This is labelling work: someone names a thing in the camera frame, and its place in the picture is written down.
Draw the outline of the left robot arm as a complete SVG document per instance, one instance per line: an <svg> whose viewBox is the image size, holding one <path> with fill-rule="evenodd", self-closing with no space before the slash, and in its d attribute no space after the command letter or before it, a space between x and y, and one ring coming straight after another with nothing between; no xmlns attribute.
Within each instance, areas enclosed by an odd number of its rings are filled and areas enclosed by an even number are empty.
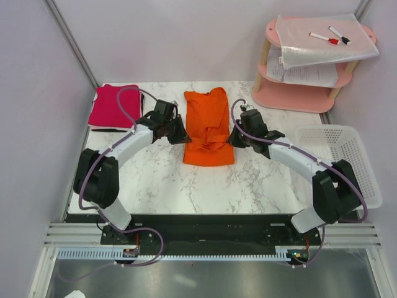
<svg viewBox="0 0 397 298"><path fill-rule="evenodd" d="M123 244L133 242L136 233L144 229L131 225L133 218L118 198L120 169L139 151L162 138L167 138L171 145L192 141L174 102L158 100L154 109L138 120L129 119L132 127L115 143L81 152L73 184L79 208L96 211Z"/></svg>

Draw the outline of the orange t shirt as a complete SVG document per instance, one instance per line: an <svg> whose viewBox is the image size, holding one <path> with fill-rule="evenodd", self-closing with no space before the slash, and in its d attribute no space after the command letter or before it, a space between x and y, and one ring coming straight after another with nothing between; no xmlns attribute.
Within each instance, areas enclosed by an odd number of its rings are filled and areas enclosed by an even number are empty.
<svg viewBox="0 0 397 298"><path fill-rule="evenodd" d="M229 105L226 91L217 87L209 93L186 91L186 131L192 139L185 145L187 165L215 167L234 164L230 136Z"/></svg>

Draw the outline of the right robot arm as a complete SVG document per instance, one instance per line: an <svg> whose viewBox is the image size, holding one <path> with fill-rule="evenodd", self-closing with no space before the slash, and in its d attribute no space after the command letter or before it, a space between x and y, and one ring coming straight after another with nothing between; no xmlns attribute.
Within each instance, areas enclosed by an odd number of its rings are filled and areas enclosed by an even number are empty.
<svg viewBox="0 0 397 298"><path fill-rule="evenodd" d="M332 162L294 145L283 133L269 130L261 113L251 105L240 106L240 118L231 118L233 131L227 142L235 148L252 148L269 160L277 161L308 181L312 187L312 203L290 219L284 237L299 244L306 232L341 220L362 206L368 212L364 196L351 164L346 160Z"/></svg>

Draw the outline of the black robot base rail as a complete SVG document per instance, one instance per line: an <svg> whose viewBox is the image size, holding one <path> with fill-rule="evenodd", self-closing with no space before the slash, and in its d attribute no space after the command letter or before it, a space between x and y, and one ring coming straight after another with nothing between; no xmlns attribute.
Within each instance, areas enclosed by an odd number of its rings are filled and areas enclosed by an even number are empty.
<svg viewBox="0 0 397 298"><path fill-rule="evenodd" d="M100 244L136 245L149 255L248 255L273 253L275 248L315 248L321 243L320 230L298 233L290 215L145 215L136 214L132 228L137 233L118 233L94 214L71 214L68 224L96 224Z"/></svg>

